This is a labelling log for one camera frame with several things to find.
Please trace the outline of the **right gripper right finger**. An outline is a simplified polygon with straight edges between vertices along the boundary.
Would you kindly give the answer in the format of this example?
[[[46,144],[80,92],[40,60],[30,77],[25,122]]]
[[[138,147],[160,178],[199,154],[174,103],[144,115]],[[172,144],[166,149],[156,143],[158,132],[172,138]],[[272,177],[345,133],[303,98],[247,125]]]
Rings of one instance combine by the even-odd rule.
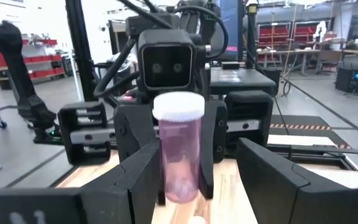
[[[237,142],[236,161],[258,224],[358,224],[358,189],[246,138]]]

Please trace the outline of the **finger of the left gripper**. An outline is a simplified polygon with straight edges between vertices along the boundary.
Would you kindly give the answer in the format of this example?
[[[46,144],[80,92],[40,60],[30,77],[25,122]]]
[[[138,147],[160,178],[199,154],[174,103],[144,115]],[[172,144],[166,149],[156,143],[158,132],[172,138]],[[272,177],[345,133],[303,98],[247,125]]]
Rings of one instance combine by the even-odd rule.
[[[119,160],[133,205],[165,205],[160,140],[149,105],[121,105],[114,114]]]
[[[206,200],[213,198],[213,166],[224,159],[226,148],[227,107],[222,100],[205,104],[201,120],[200,192]]]

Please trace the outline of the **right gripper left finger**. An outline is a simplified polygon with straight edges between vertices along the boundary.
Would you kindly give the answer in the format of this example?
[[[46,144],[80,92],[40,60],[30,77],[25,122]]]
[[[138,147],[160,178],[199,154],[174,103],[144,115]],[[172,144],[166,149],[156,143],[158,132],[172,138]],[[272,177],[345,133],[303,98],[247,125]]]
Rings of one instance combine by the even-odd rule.
[[[0,224],[151,224],[160,168],[149,144],[82,187],[0,189]]]

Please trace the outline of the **pink pill bottle white cap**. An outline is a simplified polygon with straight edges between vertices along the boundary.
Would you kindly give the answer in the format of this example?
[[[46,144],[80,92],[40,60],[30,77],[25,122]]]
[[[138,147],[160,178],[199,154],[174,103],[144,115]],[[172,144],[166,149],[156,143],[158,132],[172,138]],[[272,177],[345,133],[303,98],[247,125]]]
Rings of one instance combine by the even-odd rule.
[[[201,119],[204,98],[189,91],[157,96],[152,114],[158,121],[164,191],[175,203],[192,201],[199,191]]]

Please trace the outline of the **black mat hazard stripe edge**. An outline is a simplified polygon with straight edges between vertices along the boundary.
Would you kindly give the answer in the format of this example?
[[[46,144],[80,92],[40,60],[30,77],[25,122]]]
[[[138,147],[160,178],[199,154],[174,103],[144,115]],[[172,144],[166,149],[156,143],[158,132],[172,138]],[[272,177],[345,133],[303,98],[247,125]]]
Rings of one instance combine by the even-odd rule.
[[[341,149],[352,148],[319,116],[273,114],[269,134],[327,137]]]

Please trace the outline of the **black monitor pole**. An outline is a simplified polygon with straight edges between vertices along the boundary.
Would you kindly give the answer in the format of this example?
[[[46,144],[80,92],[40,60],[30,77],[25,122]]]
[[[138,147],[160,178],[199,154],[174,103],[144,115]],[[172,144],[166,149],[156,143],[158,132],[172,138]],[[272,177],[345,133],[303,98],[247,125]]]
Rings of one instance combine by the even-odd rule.
[[[255,64],[255,18],[257,13],[257,0],[248,0],[247,4],[247,68],[253,68]]]

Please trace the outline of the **blue screen rig monitor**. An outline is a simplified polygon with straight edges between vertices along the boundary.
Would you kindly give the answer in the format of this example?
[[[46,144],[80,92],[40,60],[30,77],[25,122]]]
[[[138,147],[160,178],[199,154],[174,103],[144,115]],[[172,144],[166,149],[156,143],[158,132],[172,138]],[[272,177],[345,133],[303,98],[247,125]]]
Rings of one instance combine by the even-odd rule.
[[[228,45],[226,51],[220,56],[223,60],[243,59],[243,0],[216,0],[221,10],[221,20],[228,33]]]

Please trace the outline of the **black computer tower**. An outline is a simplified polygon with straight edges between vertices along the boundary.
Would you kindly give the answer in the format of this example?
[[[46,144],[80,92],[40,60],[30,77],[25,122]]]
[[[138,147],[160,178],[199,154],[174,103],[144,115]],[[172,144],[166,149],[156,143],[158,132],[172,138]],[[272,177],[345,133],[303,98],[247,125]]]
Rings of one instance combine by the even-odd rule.
[[[335,81],[335,89],[345,93],[357,93],[358,70],[353,68],[339,68]]]

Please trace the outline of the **wooden workbench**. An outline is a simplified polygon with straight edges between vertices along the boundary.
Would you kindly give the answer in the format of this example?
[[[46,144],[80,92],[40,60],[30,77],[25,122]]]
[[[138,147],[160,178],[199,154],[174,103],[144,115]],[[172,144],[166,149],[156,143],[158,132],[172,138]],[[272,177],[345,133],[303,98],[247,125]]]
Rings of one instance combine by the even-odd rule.
[[[340,49],[340,50],[326,50],[326,49],[289,49],[289,50],[269,50],[269,49],[262,49],[257,50],[257,55],[263,55],[264,56],[264,68],[267,67],[267,56],[271,55],[272,57],[274,55],[284,55],[285,61],[284,64],[284,71],[287,73],[290,73],[294,71],[295,69],[295,62],[289,65],[287,68],[287,64],[289,61],[289,56],[296,55],[296,58],[298,58],[298,55],[301,55],[302,61],[299,65],[300,72],[302,75],[305,75],[305,72],[308,69],[308,56],[309,55],[317,55],[317,61],[316,61],[316,68],[315,73],[318,74],[322,67],[323,63],[338,63],[338,61],[342,60],[346,54],[354,54],[358,55],[358,49]]]

